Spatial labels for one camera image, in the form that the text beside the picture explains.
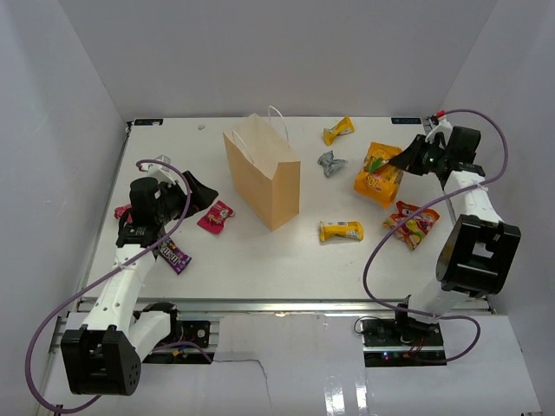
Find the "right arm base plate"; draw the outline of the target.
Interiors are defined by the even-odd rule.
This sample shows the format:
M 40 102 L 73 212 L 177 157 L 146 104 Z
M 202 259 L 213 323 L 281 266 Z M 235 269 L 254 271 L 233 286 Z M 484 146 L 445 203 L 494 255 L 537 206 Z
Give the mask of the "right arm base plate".
M 422 330 L 395 319 L 363 316 L 353 325 L 362 339 L 366 368 L 445 366 L 447 359 L 438 324 Z

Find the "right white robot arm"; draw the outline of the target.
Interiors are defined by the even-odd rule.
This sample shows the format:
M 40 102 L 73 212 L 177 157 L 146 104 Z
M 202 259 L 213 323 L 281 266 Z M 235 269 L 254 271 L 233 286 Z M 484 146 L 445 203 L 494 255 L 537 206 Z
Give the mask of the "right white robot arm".
M 436 127 L 419 134 L 393 165 L 415 175 L 434 174 L 448 200 L 454 223 L 438 257 L 435 278 L 399 305 L 391 324 L 393 338 L 412 345 L 438 327 L 441 316 L 471 298 L 497 294 L 503 288 L 521 238 L 515 225 L 494 210 L 481 182 L 486 175 L 474 162 L 479 131 Z

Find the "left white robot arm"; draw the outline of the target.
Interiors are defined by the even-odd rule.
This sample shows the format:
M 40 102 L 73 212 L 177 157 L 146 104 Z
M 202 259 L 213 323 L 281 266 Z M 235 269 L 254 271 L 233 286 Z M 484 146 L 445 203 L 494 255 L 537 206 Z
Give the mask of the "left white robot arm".
M 104 284 L 94 307 L 78 329 L 61 341 L 62 358 L 74 394 L 131 395 L 137 388 L 141 363 L 160 344 L 172 346 L 183 335 L 178 310 L 170 302 L 135 304 L 159 249 L 146 248 L 165 237 L 168 223 L 208 208 L 219 195 L 190 172 L 190 192 L 165 172 L 134 180 L 130 206 L 121 215 L 114 276 Z

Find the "pink candy packet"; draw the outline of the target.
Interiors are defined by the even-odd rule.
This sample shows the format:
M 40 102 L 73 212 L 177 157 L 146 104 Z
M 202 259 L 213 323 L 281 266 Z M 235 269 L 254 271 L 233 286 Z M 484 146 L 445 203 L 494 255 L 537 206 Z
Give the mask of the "pink candy packet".
M 219 235 L 225 228 L 226 220 L 234 215 L 235 211 L 229 205 L 218 200 L 197 222 L 197 225 L 213 235 Z

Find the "purple M&M's packet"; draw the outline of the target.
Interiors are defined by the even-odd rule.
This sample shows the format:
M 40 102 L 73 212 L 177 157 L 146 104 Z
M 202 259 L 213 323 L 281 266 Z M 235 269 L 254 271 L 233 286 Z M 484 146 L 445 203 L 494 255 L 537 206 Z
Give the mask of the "purple M&M's packet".
M 171 238 L 165 239 L 160 244 L 159 255 L 176 275 L 180 275 L 192 261 L 192 258 L 179 248 Z

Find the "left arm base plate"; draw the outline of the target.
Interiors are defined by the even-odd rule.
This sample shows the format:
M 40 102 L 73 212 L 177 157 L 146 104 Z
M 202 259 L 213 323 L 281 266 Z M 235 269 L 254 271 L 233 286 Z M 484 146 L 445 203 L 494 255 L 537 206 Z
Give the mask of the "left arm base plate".
M 212 359 L 214 352 L 210 352 L 212 323 L 210 321 L 182 321 L 180 342 L 188 341 L 202 348 L 206 355 Z M 195 347 L 179 345 L 151 353 L 146 359 L 148 364 L 176 364 L 192 365 L 210 363 L 209 360 Z

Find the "large orange snack bag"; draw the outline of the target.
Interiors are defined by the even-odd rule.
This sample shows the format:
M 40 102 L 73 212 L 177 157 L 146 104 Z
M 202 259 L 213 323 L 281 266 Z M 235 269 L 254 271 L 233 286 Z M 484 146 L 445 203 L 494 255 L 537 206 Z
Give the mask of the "large orange snack bag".
M 389 208 L 396 199 L 403 170 L 389 164 L 402 152 L 400 147 L 371 142 L 363 165 L 354 181 L 354 191 Z

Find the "yellow snack bar wrapper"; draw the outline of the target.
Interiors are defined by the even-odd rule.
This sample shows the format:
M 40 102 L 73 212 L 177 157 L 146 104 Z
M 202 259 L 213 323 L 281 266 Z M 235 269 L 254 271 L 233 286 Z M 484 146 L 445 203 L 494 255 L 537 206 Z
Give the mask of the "yellow snack bar wrapper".
M 364 230 L 362 224 L 357 221 L 321 221 L 319 237 L 321 242 L 325 242 L 333 237 L 343 237 L 362 241 L 364 238 Z

